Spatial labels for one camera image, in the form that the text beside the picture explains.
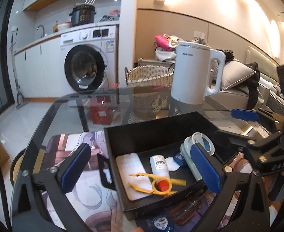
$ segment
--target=container lid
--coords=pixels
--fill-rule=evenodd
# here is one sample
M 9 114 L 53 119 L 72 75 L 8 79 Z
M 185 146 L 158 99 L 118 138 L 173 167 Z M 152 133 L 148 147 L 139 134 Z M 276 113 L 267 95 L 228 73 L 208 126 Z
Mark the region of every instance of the container lid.
M 159 191 L 164 192 L 164 191 L 167 191 L 169 189 L 170 184 L 166 180 L 161 180 L 161 181 L 157 182 L 157 186 L 159 188 Z
M 200 44 L 200 43 L 194 43 L 194 42 L 186 42 L 186 41 L 180 41 L 178 42 L 178 45 L 180 46 L 188 46 L 188 47 L 194 47 L 194 48 L 199 48 L 199 49 L 203 49 L 203 50 L 210 50 L 211 47 L 204 45 L 204 44 Z
M 95 11 L 95 6 L 91 5 L 91 4 L 81 4 L 81 5 L 77 5 L 73 8 L 72 13 L 75 11 L 78 11 L 80 9 L 89 9 L 89 10 L 93 10 Z

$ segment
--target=blue gripper pad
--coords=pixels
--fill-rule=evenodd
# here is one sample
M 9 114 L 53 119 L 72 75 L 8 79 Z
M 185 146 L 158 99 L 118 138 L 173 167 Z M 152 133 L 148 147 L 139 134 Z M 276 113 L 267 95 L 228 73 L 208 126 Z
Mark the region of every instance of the blue gripper pad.
M 82 143 L 79 148 L 73 153 L 73 155 L 66 158 L 62 162 L 60 167 L 66 167 L 60 177 L 60 188 L 64 194 L 69 193 L 73 190 L 90 157 L 90 146 L 86 143 Z
M 256 111 L 233 109 L 231 111 L 231 116 L 236 119 L 242 119 L 247 121 L 257 121 L 260 119 Z
M 224 180 L 224 173 L 220 170 L 221 164 L 219 161 L 217 161 L 216 158 L 212 158 L 199 143 L 192 145 L 190 157 L 208 189 L 211 192 L 219 194 Z M 214 163 L 217 169 L 212 165 L 209 159 L 212 160 L 212 163 Z

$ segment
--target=kettle handle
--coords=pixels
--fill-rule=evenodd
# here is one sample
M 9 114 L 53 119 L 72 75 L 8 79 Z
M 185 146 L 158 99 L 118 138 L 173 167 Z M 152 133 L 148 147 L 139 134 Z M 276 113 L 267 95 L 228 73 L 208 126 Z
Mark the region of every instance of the kettle handle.
M 222 79 L 222 74 L 223 74 L 223 68 L 226 62 L 226 55 L 222 51 L 216 51 L 216 50 L 211 50 L 210 54 L 210 62 L 209 62 L 209 69 L 208 69 L 208 77 L 210 76 L 210 71 L 211 71 L 211 62 L 213 60 L 218 61 L 218 72 L 217 72 L 217 79 L 216 79 L 216 84 L 215 88 L 211 89 L 208 84 L 206 85 L 205 91 L 204 91 L 204 97 L 212 94 L 216 94 L 220 90 L 221 86 L 221 79 Z

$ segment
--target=yellow tool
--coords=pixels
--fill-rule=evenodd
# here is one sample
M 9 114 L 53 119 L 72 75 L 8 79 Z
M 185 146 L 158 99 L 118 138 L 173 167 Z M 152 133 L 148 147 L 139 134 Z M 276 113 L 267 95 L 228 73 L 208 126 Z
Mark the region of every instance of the yellow tool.
M 152 190 L 147 190 L 144 188 L 140 188 L 135 184 L 129 184 L 130 187 L 132 187 L 133 189 L 142 192 L 142 193 L 147 193 L 147 194 L 157 194 L 157 195 L 171 195 L 176 193 L 176 191 L 171 191 L 172 190 L 172 184 L 176 184 L 176 185 L 180 185 L 180 186 L 186 186 L 186 181 L 185 180 L 179 180 L 179 179 L 170 179 L 168 177 L 165 176 L 158 176 L 158 175 L 153 175 L 150 173 L 137 173 L 137 174 L 129 174 L 129 176 L 147 176 L 149 178 L 154 179 L 152 182 Z M 158 180 L 166 180 L 169 183 L 169 189 L 166 191 L 158 191 L 155 187 L 156 181 Z

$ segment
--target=washing machine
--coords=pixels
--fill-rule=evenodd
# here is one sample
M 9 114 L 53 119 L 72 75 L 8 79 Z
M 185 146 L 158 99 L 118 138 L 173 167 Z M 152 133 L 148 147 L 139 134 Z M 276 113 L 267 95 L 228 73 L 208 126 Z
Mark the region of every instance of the washing machine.
M 113 88 L 118 83 L 118 27 L 101 26 L 61 35 L 58 97 Z

